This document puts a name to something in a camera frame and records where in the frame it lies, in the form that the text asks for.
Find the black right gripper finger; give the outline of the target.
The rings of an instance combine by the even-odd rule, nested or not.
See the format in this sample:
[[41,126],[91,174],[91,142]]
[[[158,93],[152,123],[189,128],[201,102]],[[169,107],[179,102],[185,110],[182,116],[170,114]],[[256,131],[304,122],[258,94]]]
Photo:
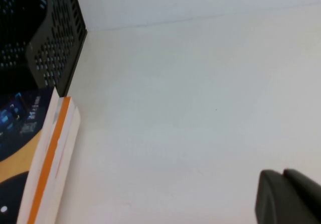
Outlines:
[[320,184],[295,169],[260,172],[257,223],[320,223]]

